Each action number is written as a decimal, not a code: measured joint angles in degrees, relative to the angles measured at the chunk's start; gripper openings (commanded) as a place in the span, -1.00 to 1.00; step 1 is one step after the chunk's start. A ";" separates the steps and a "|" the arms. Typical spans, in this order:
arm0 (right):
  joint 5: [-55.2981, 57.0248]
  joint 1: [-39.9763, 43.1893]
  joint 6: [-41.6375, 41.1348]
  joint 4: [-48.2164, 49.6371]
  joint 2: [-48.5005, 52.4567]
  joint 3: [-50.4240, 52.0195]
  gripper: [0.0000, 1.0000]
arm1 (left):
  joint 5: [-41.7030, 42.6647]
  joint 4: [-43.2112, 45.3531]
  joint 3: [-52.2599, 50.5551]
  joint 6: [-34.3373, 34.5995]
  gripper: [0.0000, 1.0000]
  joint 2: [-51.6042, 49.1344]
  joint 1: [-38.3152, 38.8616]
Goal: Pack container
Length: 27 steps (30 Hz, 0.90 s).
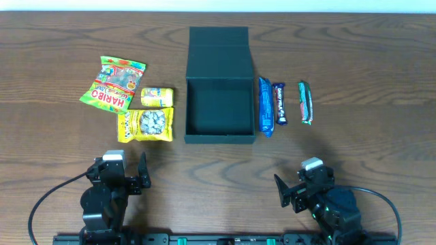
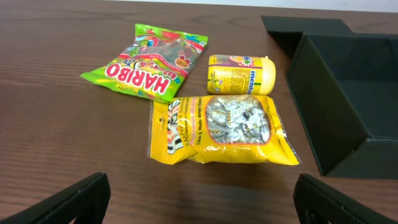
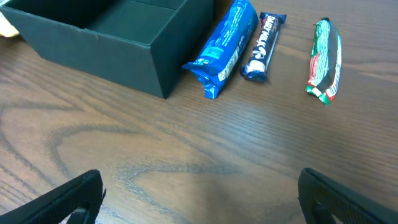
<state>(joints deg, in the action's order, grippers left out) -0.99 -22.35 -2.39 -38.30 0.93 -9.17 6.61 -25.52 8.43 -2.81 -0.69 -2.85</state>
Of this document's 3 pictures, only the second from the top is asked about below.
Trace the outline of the dark green lidded box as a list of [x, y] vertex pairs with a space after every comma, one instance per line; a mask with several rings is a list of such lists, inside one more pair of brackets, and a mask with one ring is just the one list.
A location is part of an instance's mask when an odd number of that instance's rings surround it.
[[287, 84], [321, 175], [396, 179], [397, 36], [339, 19], [262, 20], [292, 60]]

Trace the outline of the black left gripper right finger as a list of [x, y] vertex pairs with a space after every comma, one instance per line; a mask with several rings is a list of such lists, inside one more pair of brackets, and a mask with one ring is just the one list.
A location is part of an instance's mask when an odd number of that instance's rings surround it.
[[397, 224], [310, 174], [300, 174], [294, 205], [301, 224]]

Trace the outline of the green Haribo gummy bag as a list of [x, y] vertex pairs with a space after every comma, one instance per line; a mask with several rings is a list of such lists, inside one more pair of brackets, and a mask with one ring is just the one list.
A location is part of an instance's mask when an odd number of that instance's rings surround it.
[[208, 43], [204, 35], [135, 25], [135, 38], [107, 65], [81, 77], [96, 85], [160, 103], [172, 101]]

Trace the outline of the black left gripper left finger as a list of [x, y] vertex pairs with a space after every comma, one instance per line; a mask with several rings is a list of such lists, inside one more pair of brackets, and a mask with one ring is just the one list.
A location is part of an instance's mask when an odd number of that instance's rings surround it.
[[94, 173], [49, 198], [1, 220], [2, 224], [102, 224], [111, 188], [104, 172]]

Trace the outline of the yellow Hacks candy bag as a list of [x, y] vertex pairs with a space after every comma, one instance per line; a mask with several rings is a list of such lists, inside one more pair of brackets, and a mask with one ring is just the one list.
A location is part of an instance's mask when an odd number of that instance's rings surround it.
[[268, 96], [208, 95], [152, 105], [149, 157], [169, 165], [263, 163], [287, 166], [300, 159]]

